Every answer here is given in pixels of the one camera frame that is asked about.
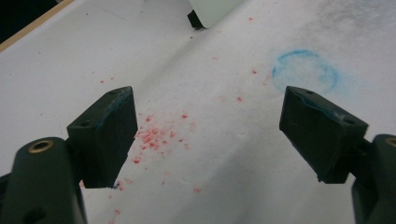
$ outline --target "smudge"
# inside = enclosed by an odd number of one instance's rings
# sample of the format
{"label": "smudge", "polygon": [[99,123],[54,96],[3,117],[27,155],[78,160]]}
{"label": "smudge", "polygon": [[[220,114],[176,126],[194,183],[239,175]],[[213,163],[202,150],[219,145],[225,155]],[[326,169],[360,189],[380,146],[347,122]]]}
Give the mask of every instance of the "smudge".
{"label": "smudge", "polygon": [[122,180],[118,180],[116,185],[113,187],[113,189],[119,189],[120,191],[125,190],[123,181]]}
{"label": "smudge", "polygon": [[138,164],[141,160],[142,158],[140,157],[134,157],[134,164]]}
{"label": "smudge", "polygon": [[219,96],[219,100],[220,100],[222,103],[224,103],[224,102],[226,101],[226,98],[225,98],[225,96]]}
{"label": "smudge", "polygon": [[171,138],[174,138],[175,136],[176,136],[176,132],[174,132],[174,131],[172,131],[170,134],[169,134],[169,136],[171,137]]}
{"label": "smudge", "polygon": [[296,86],[327,93],[337,84],[338,72],[318,54],[299,49],[280,56],[272,73],[275,87],[285,92],[287,86]]}
{"label": "smudge", "polygon": [[132,185],[134,183],[134,181],[129,178],[124,178],[124,181],[125,181],[126,185]]}
{"label": "smudge", "polygon": [[238,96],[236,98],[236,101],[238,101],[239,103],[243,103],[244,102],[244,98],[242,98],[242,96]]}
{"label": "smudge", "polygon": [[196,128],[197,128],[197,125],[195,124],[195,122],[191,122],[191,123],[189,124],[189,131],[190,131],[191,133],[195,133]]}
{"label": "smudge", "polygon": [[152,115],[148,115],[146,117],[146,122],[150,122],[152,120],[153,116]]}
{"label": "smudge", "polygon": [[262,85],[267,86],[271,82],[271,79],[272,79],[272,75],[268,74],[267,77],[265,78],[264,82],[262,83]]}
{"label": "smudge", "polygon": [[121,215],[120,209],[114,209],[113,211],[113,217],[108,221],[108,224],[115,224],[116,223],[116,217]]}
{"label": "smudge", "polygon": [[202,192],[201,188],[197,188],[197,187],[194,188],[194,193],[198,194],[198,193],[201,193],[201,192]]}

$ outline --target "blue circle mark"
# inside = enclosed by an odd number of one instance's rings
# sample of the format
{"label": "blue circle mark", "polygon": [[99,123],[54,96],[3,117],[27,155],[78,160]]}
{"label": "blue circle mark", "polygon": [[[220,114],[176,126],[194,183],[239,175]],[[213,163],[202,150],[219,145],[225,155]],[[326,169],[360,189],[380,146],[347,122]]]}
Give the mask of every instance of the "blue circle mark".
{"label": "blue circle mark", "polygon": [[273,69],[273,83],[285,92],[287,86],[295,86],[327,93],[337,84],[338,72],[319,55],[299,49],[280,56]]}

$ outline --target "screw hole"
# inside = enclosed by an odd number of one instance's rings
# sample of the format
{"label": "screw hole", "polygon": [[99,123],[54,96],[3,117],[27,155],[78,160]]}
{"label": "screw hole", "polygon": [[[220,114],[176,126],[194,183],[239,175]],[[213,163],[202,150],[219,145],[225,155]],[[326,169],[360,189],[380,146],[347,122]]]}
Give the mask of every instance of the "screw hole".
{"label": "screw hole", "polygon": [[353,121],[352,119],[344,119],[344,122],[350,125],[355,124],[355,121]]}
{"label": "screw hole", "polygon": [[47,215],[46,211],[44,211],[44,209],[42,208],[32,209],[24,215],[23,223],[35,224],[38,221],[42,220],[44,217],[46,217],[46,215]]}
{"label": "screw hole", "polygon": [[52,146],[53,146],[53,141],[51,141],[51,140],[39,141],[29,147],[29,152],[30,153],[40,153],[40,152],[50,149]]}
{"label": "screw hole", "polygon": [[387,138],[387,143],[393,147],[396,147],[396,138]]}
{"label": "screw hole", "polygon": [[91,122],[89,120],[85,120],[82,123],[80,123],[79,125],[83,128],[90,126]]}

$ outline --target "white table surface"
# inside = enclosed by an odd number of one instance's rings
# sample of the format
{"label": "white table surface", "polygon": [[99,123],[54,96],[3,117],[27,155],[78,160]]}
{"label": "white table surface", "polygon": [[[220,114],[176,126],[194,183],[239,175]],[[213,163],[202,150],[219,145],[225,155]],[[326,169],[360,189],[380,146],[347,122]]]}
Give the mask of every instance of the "white table surface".
{"label": "white table surface", "polygon": [[1,175],[20,147],[67,138],[106,91],[132,86],[141,131],[165,142],[137,136],[120,188],[83,190],[90,223],[354,223],[354,177],[319,183],[278,129],[283,88],[322,93],[370,141],[395,134],[396,2],[247,0],[199,31],[190,12],[75,0],[1,52]]}

